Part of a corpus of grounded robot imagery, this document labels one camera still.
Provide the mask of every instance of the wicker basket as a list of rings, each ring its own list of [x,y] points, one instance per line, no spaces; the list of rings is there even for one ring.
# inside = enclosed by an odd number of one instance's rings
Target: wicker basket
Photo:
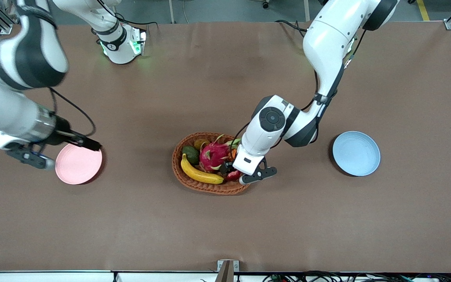
[[[186,186],[187,188],[196,191],[213,193],[218,195],[235,195],[248,188],[249,185],[241,185],[239,181],[227,181],[224,182],[223,184],[208,184],[199,182],[188,177],[180,167],[180,161],[182,160],[182,148],[184,146],[193,146],[194,142],[198,139],[207,139],[210,140],[211,142],[214,141],[219,136],[220,136],[219,133],[196,132],[182,139],[182,141],[180,141],[177,147],[175,147],[172,156],[171,166],[173,168],[173,173],[175,174],[177,179],[179,179],[180,183],[182,183],[183,186]],[[218,142],[225,143],[227,141],[232,140],[233,138],[234,136],[224,135],[218,140]]]

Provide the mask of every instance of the plate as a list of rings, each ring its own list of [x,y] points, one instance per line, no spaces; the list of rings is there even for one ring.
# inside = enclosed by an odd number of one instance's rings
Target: plate
[[[102,152],[66,145],[57,156],[55,172],[63,182],[72,185],[88,182],[102,166]]]
[[[370,136],[356,131],[340,134],[333,143],[333,159],[346,173],[365,176],[381,162],[381,151]]]

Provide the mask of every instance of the blue plate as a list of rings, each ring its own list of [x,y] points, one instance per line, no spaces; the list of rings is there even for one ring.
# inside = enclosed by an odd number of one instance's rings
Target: blue plate
[[[333,143],[333,159],[346,173],[365,176],[381,162],[381,152],[370,136],[356,131],[340,134]]]

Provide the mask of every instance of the brown table surface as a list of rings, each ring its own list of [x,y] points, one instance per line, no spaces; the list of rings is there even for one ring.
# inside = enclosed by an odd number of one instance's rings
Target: brown table surface
[[[451,272],[451,31],[442,22],[369,32],[318,141],[267,155],[278,174],[238,196],[190,191],[174,146],[198,131],[235,134],[261,98],[303,107],[314,77],[296,30],[277,23],[151,27],[144,57],[115,65],[87,26],[61,26],[70,72],[58,91],[98,125],[105,172],[69,186],[0,150],[0,270]],[[28,93],[50,105],[47,91]],[[80,132],[90,127],[59,103]],[[338,172],[328,146],[359,130],[378,170]],[[62,146],[45,151],[56,157]]]

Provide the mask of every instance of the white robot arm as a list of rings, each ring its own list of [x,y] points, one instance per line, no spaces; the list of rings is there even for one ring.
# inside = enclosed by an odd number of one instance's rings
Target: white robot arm
[[[359,27],[376,30],[389,21],[399,0],[329,0],[304,36],[303,48],[318,74],[320,85],[307,112],[274,95],[263,98],[243,134],[233,167],[245,173],[243,184],[276,173],[261,169],[265,154],[279,138],[293,147],[306,146],[317,136],[318,124],[337,92],[344,72],[343,59]]]
[[[120,23],[108,6],[120,4],[121,0],[53,0],[63,11],[82,18],[97,34],[104,54],[116,64],[131,62],[142,54],[146,33],[127,23]]]
[[[34,152],[35,144],[68,142],[99,150],[99,143],[70,130],[68,121],[23,94],[60,84],[69,66],[47,0],[17,0],[16,11],[22,29],[0,40],[0,149],[36,168],[52,168],[54,161]]]

